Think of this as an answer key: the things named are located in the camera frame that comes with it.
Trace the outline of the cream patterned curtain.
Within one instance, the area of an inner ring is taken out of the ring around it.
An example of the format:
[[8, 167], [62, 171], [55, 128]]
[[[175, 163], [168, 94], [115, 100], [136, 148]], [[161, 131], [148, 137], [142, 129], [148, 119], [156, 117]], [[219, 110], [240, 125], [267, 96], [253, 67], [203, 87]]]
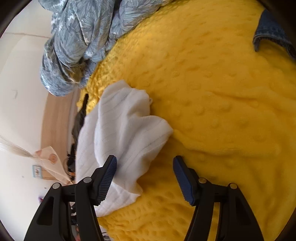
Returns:
[[44, 180], [57, 180], [65, 185], [73, 184], [73, 181], [66, 173], [58, 154], [51, 146], [45, 147], [31, 154], [1, 136], [1, 151], [33, 159], [38, 166], [42, 167]]

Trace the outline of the white ribbed knit garment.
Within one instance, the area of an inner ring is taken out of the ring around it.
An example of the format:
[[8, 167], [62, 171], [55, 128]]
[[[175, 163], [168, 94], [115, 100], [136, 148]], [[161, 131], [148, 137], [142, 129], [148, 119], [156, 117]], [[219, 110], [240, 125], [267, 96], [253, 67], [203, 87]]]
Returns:
[[98, 217], [126, 207], [141, 196], [137, 183], [163, 148], [173, 129], [150, 114], [151, 98], [144, 90], [120, 80], [109, 85], [86, 115], [76, 151], [76, 180], [91, 176], [108, 156], [117, 158], [117, 170], [106, 199], [95, 208]]

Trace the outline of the blue floral duvet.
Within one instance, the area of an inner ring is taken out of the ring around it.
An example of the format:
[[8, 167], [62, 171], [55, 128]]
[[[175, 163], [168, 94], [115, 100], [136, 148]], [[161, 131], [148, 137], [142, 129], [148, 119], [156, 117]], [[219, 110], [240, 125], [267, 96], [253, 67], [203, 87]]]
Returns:
[[84, 88], [116, 41], [169, 1], [40, 1], [52, 12], [41, 82], [54, 96]]

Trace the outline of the wooden headboard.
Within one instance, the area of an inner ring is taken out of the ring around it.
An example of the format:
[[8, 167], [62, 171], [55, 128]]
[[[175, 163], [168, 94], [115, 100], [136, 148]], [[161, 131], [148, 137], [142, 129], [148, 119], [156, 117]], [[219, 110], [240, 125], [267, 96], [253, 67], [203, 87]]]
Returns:
[[75, 90], [64, 97], [48, 94], [41, 132], [41, 148], [51, 146], [66, 164], [67, 154], [72, 145], [72, 129], [78, 111], [76, 105], [80, 91]]

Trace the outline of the dark blue denim garment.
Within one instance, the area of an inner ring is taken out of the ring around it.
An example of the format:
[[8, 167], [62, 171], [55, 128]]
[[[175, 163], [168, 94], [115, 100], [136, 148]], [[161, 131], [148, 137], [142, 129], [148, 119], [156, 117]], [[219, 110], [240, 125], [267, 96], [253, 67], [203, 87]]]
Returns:
[[253, 36], [252, 44], [255, 52], [259, 51], [259, 45], [263, 39], [280, 45], [287, 51], [289, 56], [295, 59], [295, 47], [288, 39], [284, 29], [267, 9], [262, 12]]

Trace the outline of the yellow dotted fleece blanket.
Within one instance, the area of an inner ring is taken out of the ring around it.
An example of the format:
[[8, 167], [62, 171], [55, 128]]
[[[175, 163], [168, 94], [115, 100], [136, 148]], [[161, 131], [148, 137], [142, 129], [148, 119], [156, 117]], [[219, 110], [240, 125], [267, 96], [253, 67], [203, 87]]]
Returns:
[[174, 1], [120, 38], [84, 89], [92, 110], [125, 80], [152, 98], [173, 135], [138, 180], [132, 205], [99, 218], [114, 240], [183, 240], [194, 209], [173, 172], [181, 155], [213, 184], [234, 182], [265, 240], [295, 209], [295, 61], [252, 38], [257, 1]]

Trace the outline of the white wall socket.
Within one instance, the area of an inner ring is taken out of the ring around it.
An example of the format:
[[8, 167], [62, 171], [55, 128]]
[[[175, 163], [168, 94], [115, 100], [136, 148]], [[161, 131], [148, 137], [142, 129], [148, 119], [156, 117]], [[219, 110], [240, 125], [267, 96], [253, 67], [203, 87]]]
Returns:
[[42, 167], [38, 165], [32, 166], [33, 177], [38, 179], [43, 179]]

